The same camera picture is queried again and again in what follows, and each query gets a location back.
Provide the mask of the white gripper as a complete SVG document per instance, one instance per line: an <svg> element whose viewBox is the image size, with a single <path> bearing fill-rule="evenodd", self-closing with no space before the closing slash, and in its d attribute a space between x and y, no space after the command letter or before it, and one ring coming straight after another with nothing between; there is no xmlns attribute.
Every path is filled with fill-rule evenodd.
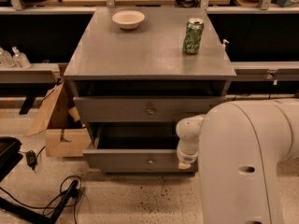
<svg viewBox="0 0 299 224"><path fill-rule="evenodd" d="M191 167L198 157L198 142L197 141L178 141L177 147L178 168L179 170L187 170Z"/></svg>

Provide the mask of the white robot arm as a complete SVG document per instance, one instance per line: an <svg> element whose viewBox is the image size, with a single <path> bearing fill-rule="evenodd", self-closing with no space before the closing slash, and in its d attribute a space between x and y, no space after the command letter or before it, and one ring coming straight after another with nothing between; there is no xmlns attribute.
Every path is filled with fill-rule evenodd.
<svg viewBox="0 0 299 224"><path fill-rule="evenodd" d="M179 165L198 163L204 224L284 224L277 167L299 156L299 100L226 102L178 122Z"/></svg>

